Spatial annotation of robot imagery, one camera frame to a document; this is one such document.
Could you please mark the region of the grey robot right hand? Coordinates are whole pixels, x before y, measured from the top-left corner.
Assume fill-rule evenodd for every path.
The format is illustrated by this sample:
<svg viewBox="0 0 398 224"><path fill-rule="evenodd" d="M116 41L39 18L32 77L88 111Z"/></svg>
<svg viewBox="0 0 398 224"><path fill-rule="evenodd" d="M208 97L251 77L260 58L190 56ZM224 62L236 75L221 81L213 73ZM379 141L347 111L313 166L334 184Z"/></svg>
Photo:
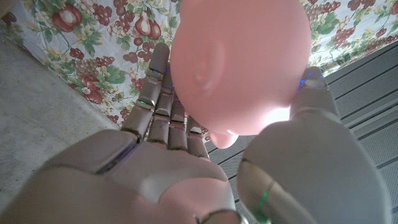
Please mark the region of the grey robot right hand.
<svg viewBox="0 0 398 224"><path fill-rule="evenodd" d="M246 223L199 124L183 122L167 61L155 46L141 102L120 130L105 129L49 159L1 214L2 223ZM339 119L317 67L300 74L287 121L244 150L241 203L259 223L390 223L374 163Z"/></svg>

